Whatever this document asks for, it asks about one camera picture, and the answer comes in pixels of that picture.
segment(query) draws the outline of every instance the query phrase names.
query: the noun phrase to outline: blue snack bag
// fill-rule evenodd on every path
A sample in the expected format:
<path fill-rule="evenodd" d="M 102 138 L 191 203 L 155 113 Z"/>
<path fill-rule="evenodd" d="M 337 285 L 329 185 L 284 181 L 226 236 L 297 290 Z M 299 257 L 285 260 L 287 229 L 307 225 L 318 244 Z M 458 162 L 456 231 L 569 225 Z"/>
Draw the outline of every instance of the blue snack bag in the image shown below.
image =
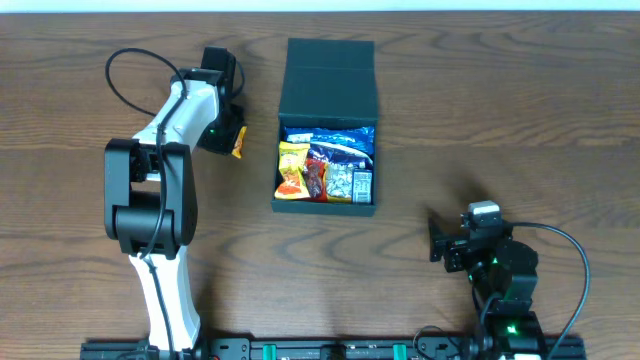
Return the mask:
<path fill-rule="evenodd" d="M 342 145 L 335 145 L 323 142 L 312 142 L 309 148 L 308 157 L 325 163 L 341 162 L 340 156 L 348 158 L 360 158 L 364 161 L 363 168 L 373 169 L 373 160 L 362 151 L 355 150 Z"/>
<path fill-rule="evenodd" d="M 284 128 L 286 141 L 291 143 L 327 142 L 343 145 L 373 155 L 375 129 L 366 126 L 358 129 L 328 130 L 320 128 Z"/>

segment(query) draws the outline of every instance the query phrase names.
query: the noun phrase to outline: red snack package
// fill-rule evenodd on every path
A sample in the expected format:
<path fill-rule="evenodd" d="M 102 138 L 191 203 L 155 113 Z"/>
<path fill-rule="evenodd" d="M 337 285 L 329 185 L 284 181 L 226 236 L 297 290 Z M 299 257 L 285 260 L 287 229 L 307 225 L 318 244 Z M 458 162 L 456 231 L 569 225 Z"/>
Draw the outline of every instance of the red snack package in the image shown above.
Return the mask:
<path fill-rule="evenodd" d="M 307 184 L 309 201 L 327 202 L 327 189 L 324 184 L 324 173 L 327 169 L 327 163 L 317 159 L 307 158 L 304 172 L 302 176 Z"/>

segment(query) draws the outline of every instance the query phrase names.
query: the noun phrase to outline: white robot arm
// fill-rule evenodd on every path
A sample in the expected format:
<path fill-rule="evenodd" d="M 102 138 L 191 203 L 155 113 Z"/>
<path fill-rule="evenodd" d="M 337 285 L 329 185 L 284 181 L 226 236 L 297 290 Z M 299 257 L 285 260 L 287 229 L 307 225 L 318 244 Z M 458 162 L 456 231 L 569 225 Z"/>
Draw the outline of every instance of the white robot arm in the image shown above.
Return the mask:
<path fill-rule="evenodd" d="M 191 153 L 196 147 L 221 154 L 233 150 L 244 124 L 242 109 L 231 104 L 235 67 L 226 49 L 207 48 L 200 68 L 181 69 L 172 78 L 171 94 L 149 125 L 132 139 L 112 139 L 105 149 L 105 227 L 138 272 L 151 323 L 149 345 L 160 351 L 193 349 L 198 340 L 200 317 L 187 269 L 198 214 Z M 131 188 L 131 182 L 161 181 L 160 166 L 163 212 L 160 194 Z"/>

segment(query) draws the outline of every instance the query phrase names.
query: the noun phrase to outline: open box lid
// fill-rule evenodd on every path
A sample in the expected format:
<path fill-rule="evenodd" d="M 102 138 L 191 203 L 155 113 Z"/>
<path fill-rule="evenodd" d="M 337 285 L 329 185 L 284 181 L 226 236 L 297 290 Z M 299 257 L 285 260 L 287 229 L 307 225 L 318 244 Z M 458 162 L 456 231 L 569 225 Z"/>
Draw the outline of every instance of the open box lid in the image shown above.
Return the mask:
<path fill-rule="evenodd" d="M 373 52 L 372 41 L 289 39 L 280 120 L 301 127 L 318 119 L 335 119 L 335 127 L 345 119 L 376 125 Z"/>

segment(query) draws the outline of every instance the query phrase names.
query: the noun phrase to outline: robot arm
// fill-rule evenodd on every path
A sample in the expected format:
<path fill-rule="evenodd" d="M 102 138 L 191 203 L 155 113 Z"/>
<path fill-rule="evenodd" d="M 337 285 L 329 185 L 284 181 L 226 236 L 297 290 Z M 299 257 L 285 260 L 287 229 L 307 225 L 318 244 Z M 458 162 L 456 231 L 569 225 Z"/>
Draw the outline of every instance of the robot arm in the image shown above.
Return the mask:
<path fill-rule="evenodd" d="M 112 139 L 105 149 L 105 227 L 138 272 L 151 322 L 149 345 L 160 351 L 169 350 L 169 339 L 159 297 L 166 307 L 173 349 L 193 349 L 198 339 L 200 318 L 193 306 L 187 269 L 187 249 L 198 216 L 191 153 L 196 146 L 222 154 L 233 149 L 244 123 L 242 109 L 231 105 L 235 66 L 235 58 L 226 49 L 210 47 L 200 68 L 180 70 L 188 95 L 165 125 L 161 143 L 165 214 L 147 259 L 139 254 L 154 232 L 160 195 L 133 190 L 131 183 L 160 180 L 156 135 L 158 125 L 183 92 L 177 76 L 172 78 L 168 100 L 149 125 L 132 139 Z"/>
<path fill-rule="evenodd" d="M 462 228 L 468 234 L 444 234 L 430 220 L 431 261 L 444 257 L 447 272 L 466 271 L 473 286 L 473 299 L 479 322 L 471 337 L 461 344 L 462 360 L 471 359 L 549 359 L 575 352 L 579 346 L 569 345 L 565 336 L 586 300 L 590 270 L 584 249 L 570 235 L 548 225 L 508 223 L 502 219 L 500 207 L 492 201 L 469 205 L 461 215 Z M 514 226 L 528 226 L 551 230 L 569 239 L 583 256 L 585 288 L 582 300 L 553 345 L 545 338 L 533 311 L 533 291 L 538 282 L 536 266 L 538 253 L 529 246 L 513 240 Z"/>

